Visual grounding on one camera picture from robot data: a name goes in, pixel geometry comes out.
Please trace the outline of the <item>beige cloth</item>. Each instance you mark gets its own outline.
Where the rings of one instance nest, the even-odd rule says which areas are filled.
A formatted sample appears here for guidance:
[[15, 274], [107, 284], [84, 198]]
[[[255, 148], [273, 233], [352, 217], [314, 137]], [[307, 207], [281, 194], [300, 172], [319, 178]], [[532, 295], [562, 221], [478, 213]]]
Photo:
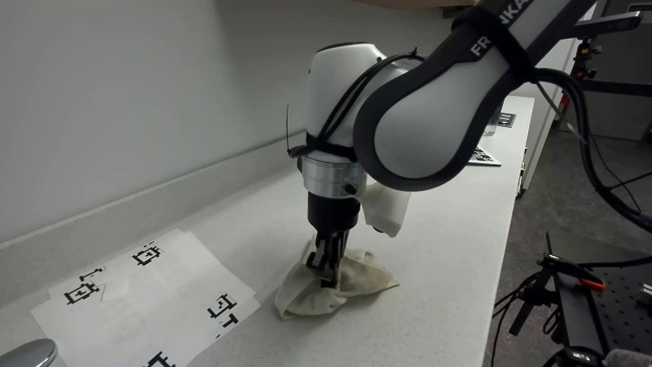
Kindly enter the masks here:
[[300, 260], [287, 272], [274, 297], [279, 317], [316, 317], [336, 312], [354, 298], [367, 297], [390, 290], [400, 283], [375, 255], [365, 249], [347, 249], [336, 275], [334, 288], [321, 286], [321, 280], [307, 267], [308, 255], [316, 249], [316, 239], [309, 239]]

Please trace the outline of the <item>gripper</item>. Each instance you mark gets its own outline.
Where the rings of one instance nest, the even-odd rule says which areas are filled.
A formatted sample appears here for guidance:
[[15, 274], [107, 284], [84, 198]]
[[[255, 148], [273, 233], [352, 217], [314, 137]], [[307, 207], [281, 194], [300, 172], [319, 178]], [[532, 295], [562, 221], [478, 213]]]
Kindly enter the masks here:
[[334, 289], [340, 281], [341, 261], [356, 226], [361, 204], [356, 198], [326, 198], [308, 193], [308, 222], [317, 231], [307, 243], [305, 264], [325, 271], [322, 288]]

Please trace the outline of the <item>silver metal tap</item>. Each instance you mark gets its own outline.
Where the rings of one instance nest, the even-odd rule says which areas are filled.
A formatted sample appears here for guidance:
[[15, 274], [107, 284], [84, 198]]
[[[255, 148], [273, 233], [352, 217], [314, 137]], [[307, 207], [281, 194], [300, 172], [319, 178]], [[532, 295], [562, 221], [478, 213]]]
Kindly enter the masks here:
[[0, 367], [49, 367], [57, 356], [56, 342], [41, 338], [0, 355]]

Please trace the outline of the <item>white paper sheet with markers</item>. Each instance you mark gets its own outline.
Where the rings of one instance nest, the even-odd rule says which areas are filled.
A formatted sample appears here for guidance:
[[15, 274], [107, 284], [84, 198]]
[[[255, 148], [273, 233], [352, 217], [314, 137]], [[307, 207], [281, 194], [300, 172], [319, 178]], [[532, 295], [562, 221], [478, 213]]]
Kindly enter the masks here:
[[49, 295], [31, 313], [67, 367], [188, 367], [260, 307], [198, 237], [177, 229]]

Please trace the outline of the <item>clear glass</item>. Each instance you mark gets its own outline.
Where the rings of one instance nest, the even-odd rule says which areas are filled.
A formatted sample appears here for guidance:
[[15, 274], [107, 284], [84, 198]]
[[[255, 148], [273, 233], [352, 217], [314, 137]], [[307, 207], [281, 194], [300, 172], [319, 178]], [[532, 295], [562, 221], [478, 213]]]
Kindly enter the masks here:
[[502, 108], [503, 102], [500, 102], [498, 107], [496, 107], [495, 111], [492, 113], [491, 118], [487, 122], [486, 127], [484, 128], [483, 136], [490, 137], [495, 135], [498, 128], [498, 122], [501, 116]]

